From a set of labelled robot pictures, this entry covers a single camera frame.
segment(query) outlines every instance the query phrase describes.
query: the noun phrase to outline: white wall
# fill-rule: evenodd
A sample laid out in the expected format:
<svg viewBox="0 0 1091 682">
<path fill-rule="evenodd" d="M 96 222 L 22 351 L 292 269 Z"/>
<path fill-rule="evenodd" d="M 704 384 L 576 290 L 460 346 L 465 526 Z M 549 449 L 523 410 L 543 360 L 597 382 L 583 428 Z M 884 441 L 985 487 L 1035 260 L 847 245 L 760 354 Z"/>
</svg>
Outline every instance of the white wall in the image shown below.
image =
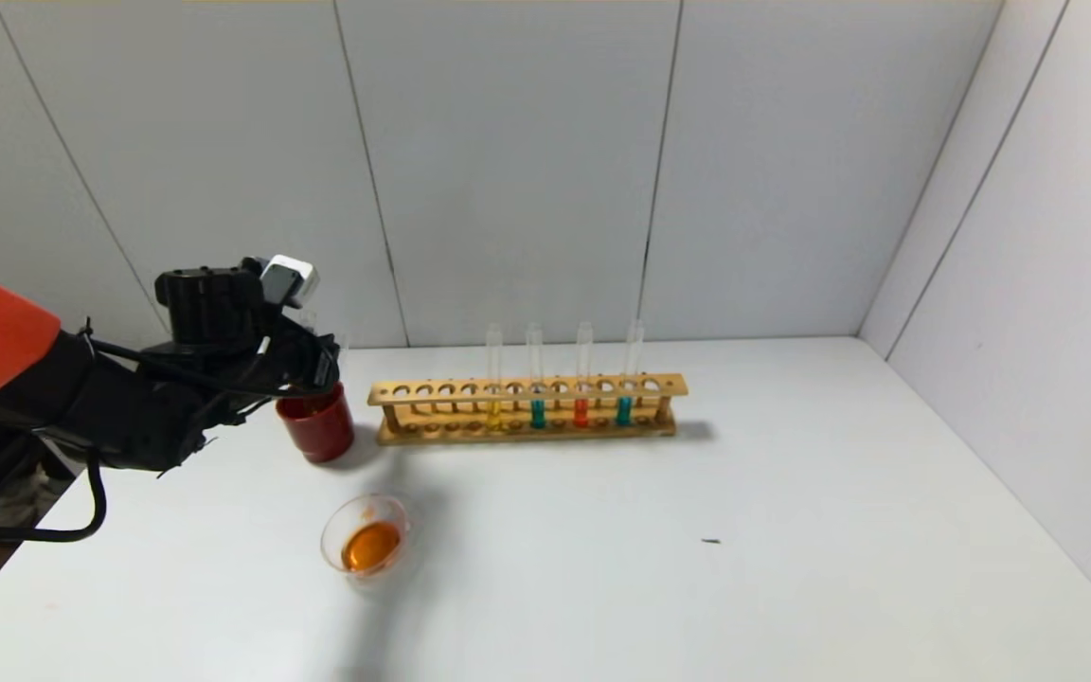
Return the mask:
<svg viewBox="0 0 1091 682">
<path fill-rule="evenodd" d="M 999 3 L 686 3 L 643 316 L 856 334 Z"/>
<path fill-rule="evenodd" d="M 1000 9 L 958 119 L 861 328 L 861 337 L 884 358 L 891 354 L 999 149 L 1065 4 L 1009 0 Z"/>
<path fill-rule="evenodd" d="M 338 5 L 411 344 L 623 338 L 676 1 Z"/>
<path fill-rule="evenodd" d="M 0 5 L 69 149 L 0 143 L 0 229 L 60 177 L 100 234 L 40 222 L 39 249 L 117 250 L 94 286 L 52 254 L 5 284 L 94 312 L 135 302 L 127 264 L 152 298 L 289 252 L 321 267 L 322 328 L 395 346 L 620 338 L 640 307 L 650 337 L 856 332 L 997 3 Z"/>
<path fill-rule="evenodd" d="M 4 3 L 25 63 L 147 285 L 284 252 L 317 325 L 406 344 L 331 3 Z"/>
<path fill-rule="evenodd" d="M 0 23 L 0 284 L 65 328 L 130 346 L 166 332 L 80 182 Z"/>
<path fill-rule="evenodd" d="M 1074 0 L 891 363 L 1091 578 L 1091 1 Z"/>
</svg>

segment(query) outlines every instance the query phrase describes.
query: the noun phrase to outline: black cable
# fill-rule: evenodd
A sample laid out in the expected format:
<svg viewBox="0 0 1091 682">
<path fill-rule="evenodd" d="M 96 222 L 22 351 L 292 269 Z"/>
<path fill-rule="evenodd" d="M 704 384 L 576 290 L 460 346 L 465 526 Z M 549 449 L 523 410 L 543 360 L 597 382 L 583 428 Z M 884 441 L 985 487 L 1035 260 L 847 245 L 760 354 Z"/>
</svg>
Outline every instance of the black cable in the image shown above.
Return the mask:
<svg viewBox="0 0 1091 682">
<path fill-rule="evenodd" d="M 239 393 L 242 394 L 242 396 L 256 396 L 261 398 L 310 398 L 314 396 L 325 396 L 325 394 L 334 391 L 334 384 L 336 384 L 336 381 L 339 380 L 339 366 L 337 362 L 333 362 L 334 368 L 329 374 L 331 379 L 324 383 L 324 387 L 322 388 L 311 390 L 310 392 L 300 392 L 299 390 L 289 388 L 256 388 L 254 385 L 229 384 L 226 383 L 226 381 L 216 379 L 215 376 L 200 374 L 199 371 L 191 371 L 169 366 L 167 362 L 156 361 L 154 358 L 137 352 L 137 350 L 131 350 L 122 346 L 117 346 L 116 344 L 108 344 L 107 340 L 96 340 L 96 338 L 92 338 L 91 345 L 95 346 L 95 349 L 99 350 L 100 354 L 117 356 L 118 358 L 125 358 L 127 361 L 143 363 L 143 366 L 163 371 L 165 374 L 170 374 L 171 376 L 177 376 L 177 379 L 190 381 L 192 384 L 200 384 L 206 388 L 213 388 L 214 392 Z M 322 345 L 321 340 L 320 346 L 322 352 L 326 352 L 326 347 Z"/>
<path fill-rule="evenodd" d="M 99 475 L 99 456 L 87 453 L 87 482 L 91 484 L 91 496 L 95 500 L 95 511 L 91 523 L 85 528 L 76 530 L 51 530 L 47 528 L 0 528 L 0 542 L 75 542 L 89 538 L 104 525 L 108 515 L 108 495 L 104 492 L 104 479 Z"/>
</svg>

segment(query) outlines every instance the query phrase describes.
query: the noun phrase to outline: red liquid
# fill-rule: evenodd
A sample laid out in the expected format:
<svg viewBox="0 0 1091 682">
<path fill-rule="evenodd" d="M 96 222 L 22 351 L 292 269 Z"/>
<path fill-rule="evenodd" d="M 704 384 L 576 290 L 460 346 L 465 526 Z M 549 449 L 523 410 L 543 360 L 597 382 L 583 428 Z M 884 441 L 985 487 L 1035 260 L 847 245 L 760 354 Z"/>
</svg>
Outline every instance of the red liquid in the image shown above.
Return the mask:
<svg viewBox="0 0 1091 682">
<path fill-rule="evenodd" d="M 575 424 L 576 427 L 587 427 L 588 398 L 577 398 L 575 402 Z"/>
</svg>

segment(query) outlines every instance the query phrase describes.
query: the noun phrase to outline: yellow liquid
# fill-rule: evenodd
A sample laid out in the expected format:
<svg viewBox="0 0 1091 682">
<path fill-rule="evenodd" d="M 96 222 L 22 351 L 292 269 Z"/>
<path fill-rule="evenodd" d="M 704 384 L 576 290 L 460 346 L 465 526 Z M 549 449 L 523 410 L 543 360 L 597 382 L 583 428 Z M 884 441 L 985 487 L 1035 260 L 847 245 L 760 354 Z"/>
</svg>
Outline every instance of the yellow liquid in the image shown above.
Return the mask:
<svg viewBox="0 0 1091 682">
<path fill-rule="evenodd" d="M 503 427 L 503 420 L 499 418 L 499 402 L 488 403 L 488 407 L 485 407 L 485 427 L 492 431 L 497 431 Z"/>
<path fill-rule="evenodd" d="M 351 536 L 343 547 L 343 569 L 348 571 L 369 571 L 388 560 L 403 535 L 398 527 L 388 521 L 370 523 Z"/>
</svg>

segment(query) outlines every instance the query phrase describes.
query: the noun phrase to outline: white table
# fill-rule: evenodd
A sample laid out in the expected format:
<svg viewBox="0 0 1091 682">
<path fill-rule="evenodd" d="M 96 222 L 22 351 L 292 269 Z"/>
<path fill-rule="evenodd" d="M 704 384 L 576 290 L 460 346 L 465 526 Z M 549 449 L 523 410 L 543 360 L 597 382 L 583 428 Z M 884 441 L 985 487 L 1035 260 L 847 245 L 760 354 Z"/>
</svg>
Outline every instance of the white table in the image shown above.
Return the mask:
<svg viewBox="0 0 1091 682">
<path fill-rule="evenodd" d="M 860 340 L 650 344 L 693 390 L 674 440 L 373 445 L 369 383 L 482 354 L 352 352 L 351 469 L 304 463 L 264 410 L 161 480 L 108 471 L 98 535 L 0 574 L 1 681 L 1091 682 L 1091 585 Z M 317 538 L 391 488 L 424 514 L 423 566 L 382 601 Z M 45 523 L 89 511 L 80 479 Z"/>
</svg>

